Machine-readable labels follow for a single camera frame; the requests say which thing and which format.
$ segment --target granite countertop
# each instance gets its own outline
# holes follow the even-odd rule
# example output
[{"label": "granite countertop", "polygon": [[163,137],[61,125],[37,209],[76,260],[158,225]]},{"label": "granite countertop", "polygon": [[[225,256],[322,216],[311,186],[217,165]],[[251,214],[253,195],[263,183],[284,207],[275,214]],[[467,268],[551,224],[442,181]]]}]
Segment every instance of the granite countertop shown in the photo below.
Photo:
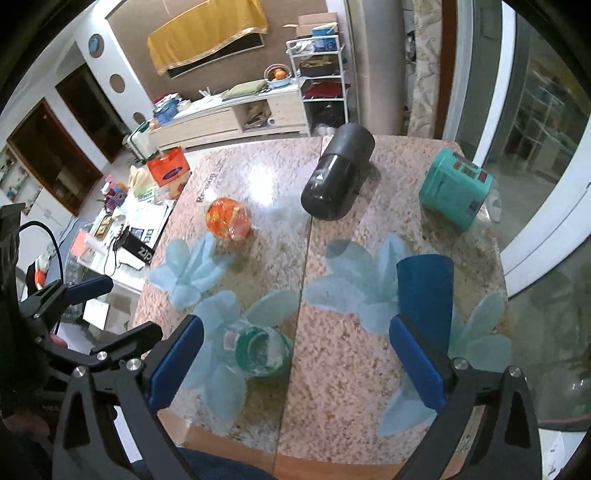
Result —
[{"label": "granite countertop", "polygon": [[[321,222],[304,212],[299,196],[329,140],[250,142],[188,153],[197,167],[171,214],[152,265],[163,261],[171,239],[203,235],[209,203],[230,196],[252,210],[255,228],[241,244],[218,245],[237,253],[238,259],[216,289],[233,290],[243,310],[271,290],[289,289],[301,295],[302,288],[326,275],[328,241],[351,239],[375,257],[391,233],[403,239],[413,254],[452,258],[454,305],[461,317],[467,318],[486,294],[504,293],[500,254],[486,209],[481,208],[474,224],[460,235],[444,219],[425,213],[418,202],[418,190],[435,154],[444,146],[459,150],[456,144],[376,137],[371,160],[375,174],[352,210],[337,222]],[[147,284],[134,324],[152,320],[169,335],[182,317],[170,306],[167,294]],[[502,325],[501,321],[497,330],[507,335]],[[428,427],[419,425],[386,437],[378,434],[403,372],[386,337],[364,330],[357,314],[320,310],[305,301],[280,329],[295,340],[289,378],[249,380],[245,408],[229,430],[207,412],[198,390],[181,388],[170,412],[184,420],[185,429],[189,425],[202,429],[202,434],[193,432],[194,437],[213,433],[231,442],[212,447],[212,453],[254,464],[252,452],[273,456],[259,465],[269,471],[273,461],[277,470],[279,459],[368,467],[405,461]],[[250,448],[248,455],[232,453],[236,443]]]}]

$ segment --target white cabinet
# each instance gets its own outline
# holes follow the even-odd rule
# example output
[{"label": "white cabinet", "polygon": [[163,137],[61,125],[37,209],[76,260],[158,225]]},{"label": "white cabinet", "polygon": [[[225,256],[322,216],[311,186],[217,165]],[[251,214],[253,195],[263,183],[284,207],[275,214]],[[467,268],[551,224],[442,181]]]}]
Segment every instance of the white cabinet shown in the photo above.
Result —
[{"label": "white cabinet", "polygon": [[[268,103],[274,124],[245,128],[251,105],[261,101]],[[150,132],[152,146],[166,150],[273,133],[299,132],[309,135],[306,111],[297,83],[225,102],[219,95],[214,95],[205,105],[205,108],[189,113],[181,112],[176,119]]]},{"label": "white cabinet", "polygon": [[[58,242],[60,241],[60,236],[68,227],[71,219],[72,214],[46,189],[41,190],[41,193],[31,207],[29,214],[21,214],[21,224],[31,220],[37,220],[50,228]],[[48,250],[50,245],[51,238],[47,232],[40,227],[31,226],[26,230],[23,230],[20,234],[17,266],[26,272],[28,266],[31,265],[39,255]]]}]

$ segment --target blue container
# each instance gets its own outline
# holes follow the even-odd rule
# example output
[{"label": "blue container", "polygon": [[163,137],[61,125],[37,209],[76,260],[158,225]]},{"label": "blue container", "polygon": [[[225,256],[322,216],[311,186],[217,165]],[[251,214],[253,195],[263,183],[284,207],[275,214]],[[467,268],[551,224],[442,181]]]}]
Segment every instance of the blue container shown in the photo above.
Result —
[{"label": "blue container", "polygon": [[177,105],[178,102],[171,101],[161,107],[158,107],[154,111],[154,118],[160,122],[160,125],[170,122],[178,113]]},{"label": "blue container", "polygon": [[396,265],[398,307],[421,334],[447,352],[452,328],[453,260],[413,255]]},{"label": "blue container", "polygon": [[[337,23],[331,22],[326,25],[312,28],[312,37],[325,37],[327,35],[335,35]],[[336,51],[335,38],[322,38],[314,41],[315,51]]]},{"label": "blue container", "polygon": [[491,189],[493,176],[449,148],[433,160],[418,199],[465,231]]}]

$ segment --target black cable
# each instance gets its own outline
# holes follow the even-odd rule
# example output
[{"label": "black cable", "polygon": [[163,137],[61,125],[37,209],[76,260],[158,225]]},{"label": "black cable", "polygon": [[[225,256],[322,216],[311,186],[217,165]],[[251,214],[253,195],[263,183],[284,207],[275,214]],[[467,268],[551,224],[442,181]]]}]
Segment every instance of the black cable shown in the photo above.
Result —
[{"label": "black cable", "polygon": [[[60,245],[57,243],[56,241],[56,237],[53,236],[53,232],[49,229],[49,227],[37,220],[31,220],[27,223],[23,223],[20,228],[18,229],[18,232],[22,232],[25,228],[29,228],[30,226],[38,226],[40,228],[43,228],[48,234],[49,237],[51,238],[51,241],[53,242],[53,246],[56,249],[56,255],[57,255],[57,262],[60,265],[60,278],[61,278],[61,282],[64,283],[64,265],[61,261],[61,253],[60,253]],[[56,323],[56,328],[54,330],[54,333],[57,334],[57,329],[60,327],[60,319],[57,319],[57,323]]]},{"label": "black cable", "polygon": [[105,266],[103,267],[103,273],[105,275],[108,275],[110,277],[112,277],[113,275],[115,275],[115,271],[117,271],[117,269],[119,268],[119,265],[117,265],[117,250],[113,250],[113,253],[115,254],[115,266],[113,267],[113,273],[107,273],[105,270],[107,268],[107,262],[109,261],[109,255],[111,254],[111,247],[113,247],[113,243],[115,242],[115,240],[117,240],[119,238],[119,236],[114,236],[110,243],[109,243],[109,248],[107,250],[107,257],[105,258]]}]

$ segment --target wooden door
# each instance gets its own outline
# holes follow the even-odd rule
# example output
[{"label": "wooden door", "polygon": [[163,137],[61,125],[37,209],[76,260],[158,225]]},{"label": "wooden door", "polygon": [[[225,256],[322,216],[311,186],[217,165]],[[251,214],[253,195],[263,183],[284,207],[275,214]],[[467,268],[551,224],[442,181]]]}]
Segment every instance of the wooden door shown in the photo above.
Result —
[{"label": "wooden door", "polygon": [[128,130],[88,65],[74,70],[56,89],[88,136],[113,163]]},{"label": "wooden door", "polygon": [[45,99],[29,113],[8,144],[37,180],[72,214],[102,173],[59,123]]}]

